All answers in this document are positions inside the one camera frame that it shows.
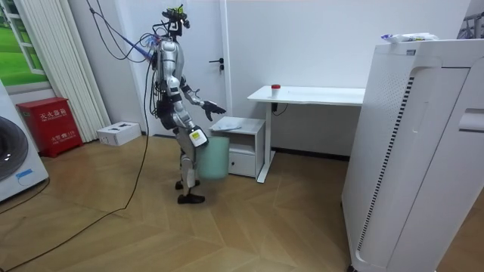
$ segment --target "green trash bin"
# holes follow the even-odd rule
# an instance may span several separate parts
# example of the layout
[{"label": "green trash bin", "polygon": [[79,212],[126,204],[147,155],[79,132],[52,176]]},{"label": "green trash bin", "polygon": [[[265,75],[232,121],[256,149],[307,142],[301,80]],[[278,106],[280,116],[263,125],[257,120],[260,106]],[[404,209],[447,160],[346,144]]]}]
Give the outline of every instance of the green trash bin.
[{"label": "green trash bin", "polygon": [[197,148],[197,171],[202,181],[222,180],[228,175],[227,137],[209,137],[209,144]]}]

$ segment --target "drawer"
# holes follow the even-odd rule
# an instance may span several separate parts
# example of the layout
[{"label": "drawer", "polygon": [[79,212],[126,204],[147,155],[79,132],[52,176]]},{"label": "drawer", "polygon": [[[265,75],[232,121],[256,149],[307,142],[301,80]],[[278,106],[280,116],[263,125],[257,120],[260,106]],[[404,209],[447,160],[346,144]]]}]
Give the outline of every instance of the drawer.
[{"label": "drawer", "polygon": [[237,175],[256,176],[256,157],[239,153],[228,154],[228,172]]}]

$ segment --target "wooden floor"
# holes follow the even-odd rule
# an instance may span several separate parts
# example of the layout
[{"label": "wooden floor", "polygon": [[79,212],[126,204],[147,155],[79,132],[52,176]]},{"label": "wooden floor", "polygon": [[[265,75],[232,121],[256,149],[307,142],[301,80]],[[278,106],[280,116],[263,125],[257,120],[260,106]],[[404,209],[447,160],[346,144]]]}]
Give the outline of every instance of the wooden floor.
[{"label": "wooden floor", "polygon": [[[51,184],[0,215],[0,267],[56,246],[114,209],[132,191],[144,139],[122,147],[86,144],[44,159]],[[151,138],[126,211],[15,271],[343,272],[349,264],[340,209],[346,162],[278,153],[265,184],[229,176],[203,183],[204,204],[179,206],[179,148]],[[44,184],[0,204],[0,212]],[[484,205],[470,213],[439,272],[484,265]]]}]

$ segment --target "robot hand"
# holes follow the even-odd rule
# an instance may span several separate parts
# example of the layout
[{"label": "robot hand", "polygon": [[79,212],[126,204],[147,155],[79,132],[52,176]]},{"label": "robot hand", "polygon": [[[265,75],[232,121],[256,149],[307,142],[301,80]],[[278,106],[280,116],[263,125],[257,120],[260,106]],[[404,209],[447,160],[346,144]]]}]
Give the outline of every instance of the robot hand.
[{"label": "robot hand", "polygon": [[202,109],[205,110],[205,115],[206,117],[210,120],[213,121],[212,119],[212,113],[217,113],[217,114],[223,114],[225,113],[225,110],[222,109],[221,107],[217,106],[217,104],[213,103],[212,101],[205,100],[203,102]]}]

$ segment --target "red cabinet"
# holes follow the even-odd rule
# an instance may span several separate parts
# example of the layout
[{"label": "red cabinet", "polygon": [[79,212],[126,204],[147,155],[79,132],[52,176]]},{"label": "red cabinet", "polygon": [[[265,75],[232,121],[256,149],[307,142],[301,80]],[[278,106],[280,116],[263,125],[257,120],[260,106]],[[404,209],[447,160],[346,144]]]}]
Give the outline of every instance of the red cabinet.
[{"label": "red cabinet", "polygon": [[82,146],[66,98],[54,97],[18,104],[17,107],[42,156],[54,158],[61,152]]}]

